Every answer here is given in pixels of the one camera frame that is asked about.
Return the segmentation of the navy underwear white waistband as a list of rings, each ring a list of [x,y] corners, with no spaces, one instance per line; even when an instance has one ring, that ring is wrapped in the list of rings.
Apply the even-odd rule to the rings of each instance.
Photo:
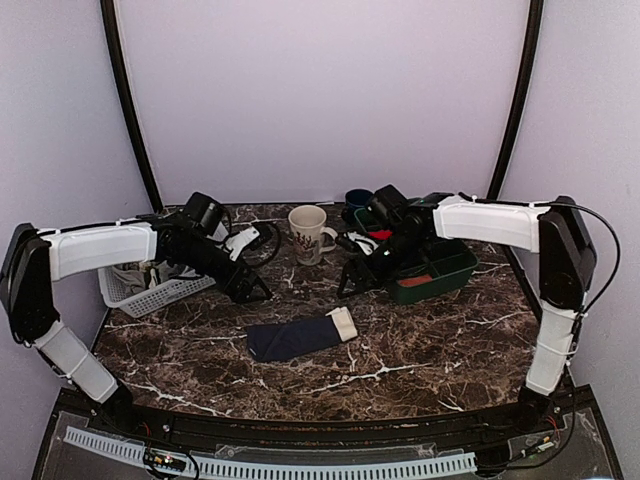
[[[324,316],[246,328],[248,352],[261,363],[286,362],[335,347],[357,336],[355,322],[347,307],[335,308]]]

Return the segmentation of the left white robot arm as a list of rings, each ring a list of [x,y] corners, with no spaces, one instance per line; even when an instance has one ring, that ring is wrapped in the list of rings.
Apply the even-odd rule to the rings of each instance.
[[[14,341],[35,347],[90,400],[103,405],[101,417],[120,436],[141,427],[129,393],[61,320],[54,306],[54,282],[117,264],[166,261],[212,278],[234,302],[257,299],[266,286],[241,257],[261,232],[249,227],[216,241],[201,229],[143,221],[91,228],[37,230],[16,227],[1,267],[1,305]]]

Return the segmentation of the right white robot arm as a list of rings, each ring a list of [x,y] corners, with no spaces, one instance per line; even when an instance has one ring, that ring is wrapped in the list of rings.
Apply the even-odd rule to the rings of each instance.
[[[462,193],[435,192],[409,200],[394,186],[366,204],[391,232],[371,253],[359,252],[343,267],[341,298],[378,289],[420,248],[437,240],[472,240],[527,250],[539,257],[541,325],[525,388],[548,397],[575,354],[590,297],[597,254],[582,218],[587,208],[568,196],[548,202],[506,202]]]

